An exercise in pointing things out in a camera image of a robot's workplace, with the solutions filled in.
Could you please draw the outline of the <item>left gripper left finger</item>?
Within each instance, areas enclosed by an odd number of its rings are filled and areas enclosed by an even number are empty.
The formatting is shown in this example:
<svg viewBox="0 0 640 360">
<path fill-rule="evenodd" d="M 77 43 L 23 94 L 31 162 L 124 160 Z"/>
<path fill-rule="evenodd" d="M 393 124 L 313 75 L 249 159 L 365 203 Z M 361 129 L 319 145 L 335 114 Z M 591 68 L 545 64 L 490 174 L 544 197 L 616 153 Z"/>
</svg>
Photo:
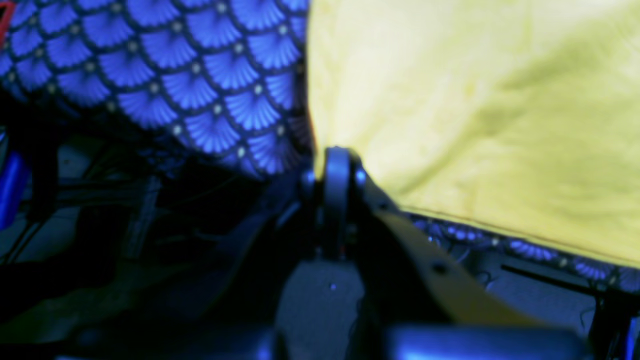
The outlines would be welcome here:
<svg viewBox="0 0 640 360">
<path fill-rule="evenodd" d="M 271 182 L 249 215 L 196 267 L 190 321 L 266 323 L 277 317 L 282 292 L 311 250 L 314 210 L 309 167 Z"/>
</svg>

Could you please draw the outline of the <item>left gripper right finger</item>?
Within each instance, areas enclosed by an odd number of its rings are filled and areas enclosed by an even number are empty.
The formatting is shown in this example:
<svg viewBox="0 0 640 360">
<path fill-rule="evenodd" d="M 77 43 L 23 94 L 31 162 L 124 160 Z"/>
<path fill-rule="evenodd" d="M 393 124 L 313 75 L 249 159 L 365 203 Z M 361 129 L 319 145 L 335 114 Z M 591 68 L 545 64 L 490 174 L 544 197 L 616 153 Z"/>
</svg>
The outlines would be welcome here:
<svg viewBox="0 0 640 360">
<path fill-rule="evenodd" d="M 377 321 L 540 327 L 488 294 L 382 191 L 352 150 L 324 152 L 323 207 L 337 254 L 353 257 Z"/>
</svg>

